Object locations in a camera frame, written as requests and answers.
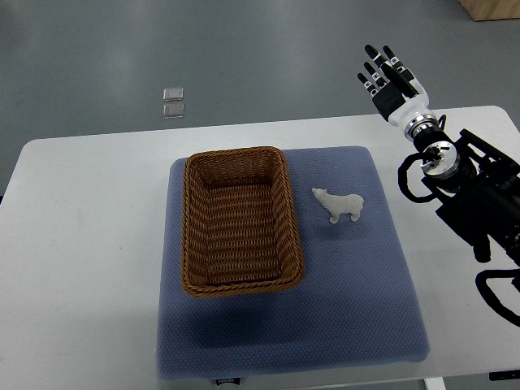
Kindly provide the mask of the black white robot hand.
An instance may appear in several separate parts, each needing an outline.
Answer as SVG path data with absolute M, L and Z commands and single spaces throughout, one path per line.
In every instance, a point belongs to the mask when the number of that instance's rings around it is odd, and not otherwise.
M 429 109 L 426 90 L 389 46 L 378 51 L 366 45 L 364 50 L 369 60 L 357 79 L 383 119 L 406 132 L 419 126 L 436 126 L 438 119 Z

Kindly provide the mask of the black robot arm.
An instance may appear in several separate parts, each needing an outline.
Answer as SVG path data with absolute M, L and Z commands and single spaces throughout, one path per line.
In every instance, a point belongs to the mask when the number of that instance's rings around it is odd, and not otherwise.
M 491 259 L 495 241 L 519 261 L 519 165 L 467 129 L 452 140 L 446 118 L 420 115 L 405 128 L 415 149 L 397 171 L 401 193 L 414 203 L 435 199 L 436 213 L 474 251 Z

